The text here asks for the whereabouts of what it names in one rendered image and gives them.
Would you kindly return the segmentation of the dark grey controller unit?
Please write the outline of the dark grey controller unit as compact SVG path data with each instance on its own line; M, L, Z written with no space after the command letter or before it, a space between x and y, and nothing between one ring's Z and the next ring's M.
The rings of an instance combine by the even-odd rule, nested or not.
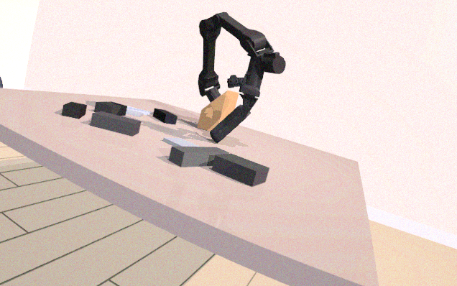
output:
M211 131L210 135L214 142L219 143L231 131L233 131L251 112L244 117L242 116L243 105L238 105L226 118L224 118Z

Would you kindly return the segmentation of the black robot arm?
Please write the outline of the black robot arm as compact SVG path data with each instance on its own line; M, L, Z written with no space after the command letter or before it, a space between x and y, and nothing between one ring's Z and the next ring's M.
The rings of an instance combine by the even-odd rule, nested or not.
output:
M278 75L285 70L285 59L280 56L280 52L274 52L263 33L256 29L246 28L227 12L221 12L201 20L199 24L199 33L203 38L203 70L198 78L200 96L206 95L208 100L212 102L221 95L218 91L221 86L214 70L214 61L216 39L220 35L222 27L240 41L240 45L250 56L248 69ZM246 85L246 78L246 73L243 78L231 75L227 79L228 88ZM208 90L205 91L205 89Z

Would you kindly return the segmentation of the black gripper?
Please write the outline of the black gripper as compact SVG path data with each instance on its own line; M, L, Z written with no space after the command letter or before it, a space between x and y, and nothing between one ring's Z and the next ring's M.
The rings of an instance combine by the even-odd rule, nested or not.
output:
M253 108L254 104L258 101L257 97L260 97L261 83L263 79L263 73L248 69L246 72L246 85L240 86L239 92L243 99L242 116L246 116L249 111ZM255 97L256 96L256 97Z

